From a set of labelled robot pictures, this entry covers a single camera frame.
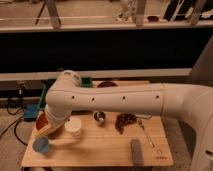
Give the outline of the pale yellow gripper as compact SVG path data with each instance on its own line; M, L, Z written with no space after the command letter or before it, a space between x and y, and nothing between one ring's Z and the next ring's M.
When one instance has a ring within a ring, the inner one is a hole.
M36 129L35 137L39 138L39 137L47 136L47 135L55 132L57 129L59 129L64 123L65 123L65 121L48 123L41 130Z

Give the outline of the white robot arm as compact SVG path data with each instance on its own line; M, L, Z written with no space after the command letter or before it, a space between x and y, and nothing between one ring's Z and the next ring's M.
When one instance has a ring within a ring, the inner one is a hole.
M162 115L181 120L196 132L190 171L213 171L213 43L203 50L187 84L83 88L78 73L61 72L46 94L48 125L37 135L55 132L76 110Z

